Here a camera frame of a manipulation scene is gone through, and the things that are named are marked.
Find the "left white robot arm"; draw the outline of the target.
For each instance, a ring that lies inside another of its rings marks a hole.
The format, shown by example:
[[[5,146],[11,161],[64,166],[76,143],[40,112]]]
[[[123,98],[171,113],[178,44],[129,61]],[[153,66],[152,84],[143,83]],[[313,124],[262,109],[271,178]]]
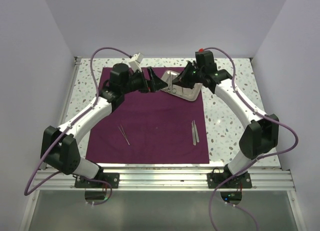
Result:
[[[86,178],[92,187],[103,184],[104,175],[98,164],[81,157],[78,143],[102,119],[113,113],[125,100],[125,94],[139,91],[155,93],[168,85],[151,67],[149,79],[142,71],[131,72],[124,63],[115,64],[98,96],[69,121],[55,128],[45,129],[42,139],[41,160],[65,175]]]

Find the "thin steel forceps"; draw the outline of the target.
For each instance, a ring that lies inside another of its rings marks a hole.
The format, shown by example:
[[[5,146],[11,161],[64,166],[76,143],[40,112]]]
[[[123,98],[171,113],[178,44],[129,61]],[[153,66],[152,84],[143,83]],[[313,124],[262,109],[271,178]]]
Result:
[[[127,144],[130,145],[128,137],[127,137],[127,135],[126,135],[126,133],[124,131],[124,128],[123,128],[123,126],[121,124],[118,126],[118,129],[120,130],[120,132],[123,135],[123,137],[124,137],[125,141],[127,142]]]

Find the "steel instrument tray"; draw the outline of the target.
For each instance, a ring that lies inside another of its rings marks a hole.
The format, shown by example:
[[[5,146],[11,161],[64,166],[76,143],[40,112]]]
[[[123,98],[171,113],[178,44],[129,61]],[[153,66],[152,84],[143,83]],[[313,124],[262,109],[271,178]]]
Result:
[[[168,78],[169,74],[172,74],[172,76],[176,78],[180,73],[175,72],[173,70],[166,70],[162,75],[161,79],[166,82],[166,79]],[[198,98],[200,91],[202,89],[202,86],[203,86],[202,84],[196,83],[193,88],[185,88],[185,87],[180,87],[173,84],[173,87],[176,89],[176,93],[168,93],[168,94],[187,100],[189,102],[194,102]]]

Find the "purple cloth wrap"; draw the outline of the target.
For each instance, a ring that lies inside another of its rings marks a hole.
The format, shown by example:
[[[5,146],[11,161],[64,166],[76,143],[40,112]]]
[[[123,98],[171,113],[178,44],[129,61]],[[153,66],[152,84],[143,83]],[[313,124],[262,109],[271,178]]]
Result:
[[[126,94],[124,102],[91,129],[86,159],[105,164],[209,163],[202,95],[187,101],[163,91]]]

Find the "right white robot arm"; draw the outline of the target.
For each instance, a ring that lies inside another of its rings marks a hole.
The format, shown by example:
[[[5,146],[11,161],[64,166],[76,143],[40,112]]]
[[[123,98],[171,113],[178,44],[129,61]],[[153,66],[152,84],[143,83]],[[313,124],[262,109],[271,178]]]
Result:
[[[239,152],[223,168],[222,180],[227,187],[235,187],[251,162],[258,161],[277,146],[278,117],[255,107],[236,86],[233,76],[227,70],[218,68],[211,51],[197,51],[195,61],[189,61],[172,84],[189,89],[194,88],[195,84],[202,84],[232,110],[244,127],[238,142]]]

